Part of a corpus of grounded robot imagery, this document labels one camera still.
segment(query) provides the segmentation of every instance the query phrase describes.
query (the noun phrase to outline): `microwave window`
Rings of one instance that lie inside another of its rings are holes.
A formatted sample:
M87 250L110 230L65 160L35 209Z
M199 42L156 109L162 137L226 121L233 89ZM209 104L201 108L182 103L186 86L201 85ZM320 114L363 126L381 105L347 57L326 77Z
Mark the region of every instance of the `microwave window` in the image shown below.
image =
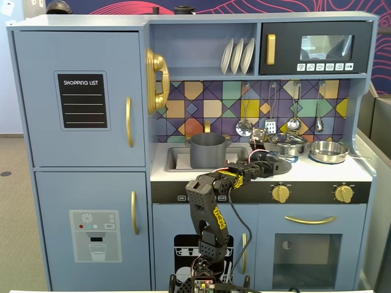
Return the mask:
M303 35L300 60L350 60L352 35Z

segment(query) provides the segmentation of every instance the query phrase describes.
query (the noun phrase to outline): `gray pot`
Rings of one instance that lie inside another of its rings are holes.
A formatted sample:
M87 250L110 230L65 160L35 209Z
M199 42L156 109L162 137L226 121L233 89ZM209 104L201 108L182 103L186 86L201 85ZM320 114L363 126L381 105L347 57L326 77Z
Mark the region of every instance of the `gray pot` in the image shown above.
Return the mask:
M221 168L226 165L225 151L231 139L229 136L203 132L186 138L185 144L190 147L190 167Z

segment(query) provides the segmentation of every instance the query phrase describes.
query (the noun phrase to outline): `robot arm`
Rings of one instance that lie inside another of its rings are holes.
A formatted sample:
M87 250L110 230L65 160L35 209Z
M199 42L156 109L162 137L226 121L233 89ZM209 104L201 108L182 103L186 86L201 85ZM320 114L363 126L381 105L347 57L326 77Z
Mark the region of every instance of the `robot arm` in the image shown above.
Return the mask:
M255 150L249 159L229 163L226 168L200 175L188 183L186 194L189 198L191 219L196 233L200 236L200 256L191 266L191 278L179 287L177 293L223 293L230 289L240 289L233 284L219 282L229 234L216 199L219 195L226 195L230 199L232 189L240 188L252 179L285 173L290 169L286 168L286 164L290 167L286 161L268 156L265 151ZM249 282L247 276L244 287L248 288ZM175 275L171 275L169 293L174 293L175 283Z

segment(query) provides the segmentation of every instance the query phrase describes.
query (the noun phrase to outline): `black cable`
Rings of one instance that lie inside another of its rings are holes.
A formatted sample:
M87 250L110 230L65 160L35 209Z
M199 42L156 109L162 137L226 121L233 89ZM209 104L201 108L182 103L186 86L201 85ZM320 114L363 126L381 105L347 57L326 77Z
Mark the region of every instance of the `black cable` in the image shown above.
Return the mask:
M246 251L247 247L249 246L251 240L252 240L252 231L250 229L250 227L248 227L248 225L244 222L244 220L240 217L238 211L236 210L235 206L233 205L232 203L232 200L231 200L231 189L232 187L228 190L228 199L229 199L229 202L230 202L230 205L231 205L231 208L233 209L233 212L235 213L235 215L237 216L237 218L239 219L239 221L242 223L243 226L246 227L246 229L248 230L249 234L250 234L250 238L249 240L247 241L247 243L245 244L245 246L243 247L243 249L241 250L238 258L236 259L235 263L233 264L233 267L232 267L232 270L230 272L230 275L228 276L228 279L229 281L231 282L231 284L233 284L232 282L232 273L235 269L235 267L238 265L239 263L239 260L241 259L241 257L243 256L243 253Z
M233 290L239 291L239 292L251 292L251 293L261 293L260 291L246 288L246 287L240 287L240 286L235 286L232 284L216 284L215 290L217 291L229 291L232 292Z
M296 293L300 293L300 290L298 288L296 288L296 287L289 288L288 292L291 292L293 290L295 290Z
M254 289L250 289L250 288L246 288L246 287L240 287L240 286L235 286L233 285L232 286L232 289L234 290L240 290L240 291L244 291L244 292L252 292L252 293L261 293L260 291L257 291L257 290L254 290Z

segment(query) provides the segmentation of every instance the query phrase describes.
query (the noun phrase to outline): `red line pattern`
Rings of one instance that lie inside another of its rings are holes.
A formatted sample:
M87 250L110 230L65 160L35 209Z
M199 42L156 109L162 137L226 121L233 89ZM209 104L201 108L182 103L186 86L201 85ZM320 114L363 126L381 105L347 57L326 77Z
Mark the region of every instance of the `red line pattern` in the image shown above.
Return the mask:
M212 5L213 1L205 1L200 5ZM102 7L91 14L151 14L152 7L158 6L160 14L174 14L162 5L146 1L125 1ZM197 13L270 13L296 11L345 11L365 10L378 14L379 25L391 26L391 0L227 0L213 8ZM373 62L372 81L379 93L391 93L391 38L378 36Z

